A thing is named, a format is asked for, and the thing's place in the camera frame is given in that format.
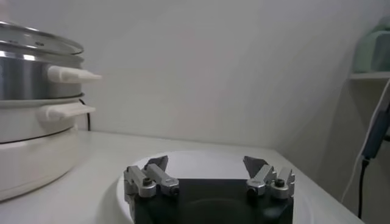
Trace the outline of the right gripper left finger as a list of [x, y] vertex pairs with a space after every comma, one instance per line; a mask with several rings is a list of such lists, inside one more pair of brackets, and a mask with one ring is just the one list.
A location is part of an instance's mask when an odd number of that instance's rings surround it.
[[167, 155], [150, 159], [142, 169], [128, 166], [124, 171], [124, 199], [130, 203], [135, 197], [153, 198], [158, 190], [170, 197], [179, 195], [179, 180], [169, 176], [165, 170]]

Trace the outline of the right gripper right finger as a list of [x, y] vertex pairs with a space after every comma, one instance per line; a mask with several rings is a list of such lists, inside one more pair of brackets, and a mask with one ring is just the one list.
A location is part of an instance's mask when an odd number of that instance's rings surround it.
[[295, 174], [292, 169], [282, 168], [279, 173], [265, 160], [245, 156], [243, 163], [250, 178], [246, 181], [247, 195], [272, 198], [291, 198], [295, 192]]

